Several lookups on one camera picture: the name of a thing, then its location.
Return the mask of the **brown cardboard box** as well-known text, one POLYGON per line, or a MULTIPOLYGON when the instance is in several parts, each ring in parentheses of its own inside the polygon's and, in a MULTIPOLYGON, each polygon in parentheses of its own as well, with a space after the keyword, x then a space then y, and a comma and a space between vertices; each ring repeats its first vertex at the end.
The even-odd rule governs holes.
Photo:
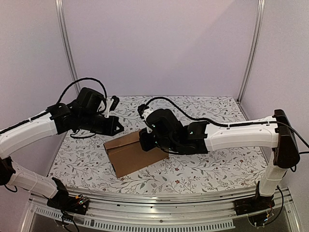
POLYGON ((124 177, 142 168, 169 157, 169 154, 154 148, 143 151, 140 131, 135 131, 104 143, 104 148, 117 178, 124 177))

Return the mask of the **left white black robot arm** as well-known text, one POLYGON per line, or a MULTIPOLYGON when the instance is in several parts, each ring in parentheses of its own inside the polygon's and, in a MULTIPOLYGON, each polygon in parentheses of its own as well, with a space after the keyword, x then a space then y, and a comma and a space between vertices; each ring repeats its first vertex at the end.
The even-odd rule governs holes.
POLYGON ((53 200, 62 210, 72 205, 64 184, 13 162, 10 155, 38 140, 86 130, 93 134, 115 136, 124 131, 119 118, 112 116, 119 103, 117 96, 106 98, 103 94, 82 88, 77 99, 65 104, 58 102, 38 115, 0 132, 0 184, 21 187, 53 200))

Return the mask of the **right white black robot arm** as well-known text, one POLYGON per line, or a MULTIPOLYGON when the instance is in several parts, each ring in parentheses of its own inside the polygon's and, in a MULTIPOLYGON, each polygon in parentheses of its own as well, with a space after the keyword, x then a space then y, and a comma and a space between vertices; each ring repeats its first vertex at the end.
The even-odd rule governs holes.
POLYGON ((259 181, 256 195, 250 199, 254 211, 261 210, 273 196, 286 171, 296 166, 300 154, 290 122, 281 109, 272 116, 237 123, 216 123, 209 119, 184 126, 170 109, 138 108, 146 127, 139 132, 146 152, 159 148, 176 155, 207 154, 225 148, 268 147, 273 160, 259 181))

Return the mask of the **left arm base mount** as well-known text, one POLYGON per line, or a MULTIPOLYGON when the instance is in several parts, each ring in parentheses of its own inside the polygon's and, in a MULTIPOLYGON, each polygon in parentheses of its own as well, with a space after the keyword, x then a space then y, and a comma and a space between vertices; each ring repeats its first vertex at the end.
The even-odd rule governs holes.
POLYGON ((89 203, 90 199, 82 194, 69 196, 62 193, 57 193, 47 201, 49 207, 79 215, 86 215, 89 203))

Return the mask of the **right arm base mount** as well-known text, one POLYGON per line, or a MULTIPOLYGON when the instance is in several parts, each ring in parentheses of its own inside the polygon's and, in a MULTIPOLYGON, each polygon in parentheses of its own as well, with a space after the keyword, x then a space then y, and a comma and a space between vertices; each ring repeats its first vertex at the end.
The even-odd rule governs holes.
POLYGON ((233 201, 236 215, 249 215, 248 221, 255 227, 265 226, 274 215, 273 196, 253 196, 233 201))

